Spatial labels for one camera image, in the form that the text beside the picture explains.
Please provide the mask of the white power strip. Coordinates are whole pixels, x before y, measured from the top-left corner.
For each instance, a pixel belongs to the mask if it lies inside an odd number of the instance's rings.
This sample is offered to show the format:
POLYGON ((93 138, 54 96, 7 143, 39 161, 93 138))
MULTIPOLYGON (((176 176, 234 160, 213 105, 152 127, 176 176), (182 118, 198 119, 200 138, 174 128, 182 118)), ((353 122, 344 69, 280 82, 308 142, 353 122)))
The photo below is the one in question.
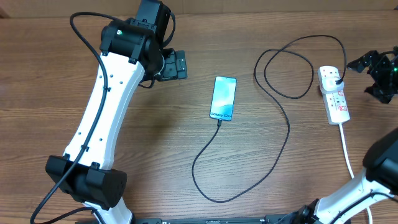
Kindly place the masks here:
MULTIPOLYGON (((336 67, 322 66, 318 69, 319 84, 322 77, 338 77, 340 74, 336 67)), ((343 89, 332 94, 322 94, 329 124, 339 125, 350 120, 348 105, 343 89)))

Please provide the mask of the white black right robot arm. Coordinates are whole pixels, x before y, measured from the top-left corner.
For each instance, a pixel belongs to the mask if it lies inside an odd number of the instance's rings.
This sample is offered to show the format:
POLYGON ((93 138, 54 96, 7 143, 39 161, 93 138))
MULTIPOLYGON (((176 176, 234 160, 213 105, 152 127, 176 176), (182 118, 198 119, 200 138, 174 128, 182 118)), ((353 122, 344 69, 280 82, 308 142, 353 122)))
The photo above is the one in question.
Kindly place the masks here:
MULTIPOLYGON (((389 103, 397 94, 397 58, 388 52, 371 50, 346 65, 373 78, 374 84, 365 89, 381 103, 389 103)), ((350 119, 345 94, 341 87, 333 88, 331 66, 318 70, 320 88, 328 122, 339 128, 350 119)), ((397 197, 397 130, 376 141, 363 159, 363 169, 339 190, 327 197, 314 200, 300 210, 279 219, 279 223, 349 223, 351 217, 371 205, 397 197)))

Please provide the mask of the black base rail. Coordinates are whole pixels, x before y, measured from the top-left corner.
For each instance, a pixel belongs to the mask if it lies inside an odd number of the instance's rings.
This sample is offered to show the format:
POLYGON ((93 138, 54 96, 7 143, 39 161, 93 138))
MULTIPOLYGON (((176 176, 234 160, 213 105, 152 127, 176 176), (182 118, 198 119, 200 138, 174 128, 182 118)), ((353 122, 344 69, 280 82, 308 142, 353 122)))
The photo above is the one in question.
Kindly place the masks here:
POLYGON ((293 214, 266 215, 257 218, 215 218, 215 219, 179 219, 161 220, 160 218, 135 218, 133 224, 273 224, 298 223, 293 214))

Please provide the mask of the white charger plug adapter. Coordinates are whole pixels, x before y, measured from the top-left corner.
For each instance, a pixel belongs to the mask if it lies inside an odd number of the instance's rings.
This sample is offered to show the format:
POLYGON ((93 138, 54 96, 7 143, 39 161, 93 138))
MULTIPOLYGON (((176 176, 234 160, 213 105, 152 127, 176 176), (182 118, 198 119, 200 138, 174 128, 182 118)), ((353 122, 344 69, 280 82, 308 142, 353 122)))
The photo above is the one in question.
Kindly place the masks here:
POLYGON ((320 91, 323 94, 332 94, 337 91, 341 91, 344 88, 344 83, 341 82, 340 84, 337 84, 339 80, 340 79, 338 77, 322 77, 320 80, 320 91))

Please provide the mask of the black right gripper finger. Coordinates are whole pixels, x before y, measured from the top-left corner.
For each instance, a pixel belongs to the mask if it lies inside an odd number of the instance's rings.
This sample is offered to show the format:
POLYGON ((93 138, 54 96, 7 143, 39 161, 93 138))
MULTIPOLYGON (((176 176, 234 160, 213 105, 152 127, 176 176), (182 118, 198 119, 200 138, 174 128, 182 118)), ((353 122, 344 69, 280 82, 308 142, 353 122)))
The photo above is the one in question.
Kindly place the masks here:
POLYGON ((375 86, 375 85, 366 87, 364 92, 369 93, 370 95, 372 95, 373 97, 375 97, 381 103, 384 103, 384 104, 389 104, 391 102, 393 96, 397 94, 397 90, 394 88, 388 89, 388 90, 383 90, 379 86, 375 86))
POLYGON ((361 73, 365 68, 370 67, 378 59, 378 56, 379 52, 377 50, 371 50, 360 58, 349 62, 346 68, 361 73))

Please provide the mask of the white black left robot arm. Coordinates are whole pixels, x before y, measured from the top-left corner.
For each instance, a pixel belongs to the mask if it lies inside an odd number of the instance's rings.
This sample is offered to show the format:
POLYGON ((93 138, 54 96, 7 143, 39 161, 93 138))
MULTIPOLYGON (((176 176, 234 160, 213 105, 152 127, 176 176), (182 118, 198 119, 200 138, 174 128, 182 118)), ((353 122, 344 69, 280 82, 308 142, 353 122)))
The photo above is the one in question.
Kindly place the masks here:
POLYGON ((118 134, 136 88, 144 82, 187 77, 185 53, 169 48, 172 11, 161 1, 142 1, 133 18, 110 17, 93 51, 99 69, 80 125, 61 156, 50 156, 46 173, 54 189, 71 195, 98 223, 134 223, 123 193, 127 175, 113 168, 118 134))

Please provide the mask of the blue Galaxy smartphone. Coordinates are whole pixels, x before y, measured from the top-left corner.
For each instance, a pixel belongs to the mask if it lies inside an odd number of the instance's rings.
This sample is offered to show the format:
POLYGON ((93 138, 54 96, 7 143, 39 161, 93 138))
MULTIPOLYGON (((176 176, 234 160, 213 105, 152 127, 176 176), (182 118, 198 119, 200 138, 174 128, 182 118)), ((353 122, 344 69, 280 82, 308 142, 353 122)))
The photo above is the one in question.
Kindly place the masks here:
POLYGON ((236 84, 235 78, 221 76, 215 78, 210 118, 223 121, 232 120, 236 84))

